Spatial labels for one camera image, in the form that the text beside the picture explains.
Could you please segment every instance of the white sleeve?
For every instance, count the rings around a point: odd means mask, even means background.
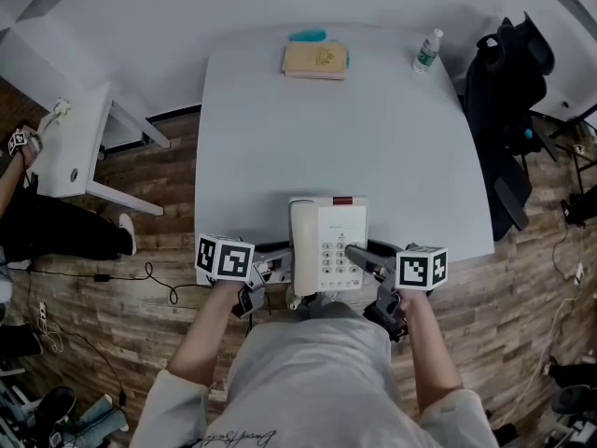
[[[419,425],[444,448],[498,446],[479,395],[471,390],[456,390],[428,406]]]
[[[147,395],[131,448],[168,448],[205,436],[209,390],[162,370]]]

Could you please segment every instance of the phone handset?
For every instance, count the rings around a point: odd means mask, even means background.
[[[318,205],[313,201],[294,201],[290,204],[295,256],[293,288],[299,297],[306,297],[317,291],[318,209]]]

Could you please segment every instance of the telephone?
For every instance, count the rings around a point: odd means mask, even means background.
[[[358,290],[363,270],[345,254],[347,245],[367,246],[365,197],[306,197],[290,200],[293,288],[299,297],[315,292]]]

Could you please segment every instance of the phone keypad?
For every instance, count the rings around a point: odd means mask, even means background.
[[[347,277],[348,273],[350,273],[350,280],[321,282],[321,289],[361,287],[361,280],[359,280],[361,269],[346,257],[346,252],[344,252],[346,246],[345,237],[339,237],[336,241],[329,241],[321,244],[322,273],[326,274],[328,277],[333,273],[336,276],[341,274],[342,278]]]

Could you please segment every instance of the person's arm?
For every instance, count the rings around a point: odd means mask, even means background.
[[[21,177],[26,166],[23,154],[27,153],[19,151],[8,165],[2,177],[0,177],[0,217],[4,215],[17,185],[21,182]]]
[[[215,284],[209,299],[195,317],[168,364],[167,370],[172,375],[195,384],[212,384],[217,352],[243,284],[231,281]]]
[[[205,436],[207,400],[239,282],[218,282],[147,395],[131,448],[191,446]]]
[[[463,389],[426,294],[400,294],[414,361],[419,425],[445,448],[497,448],[479,396]]]
[[[400,292],[407,318],[419,412],[463,388],[456,366],[444,343],[439,324],[426,294],[421,290]]]

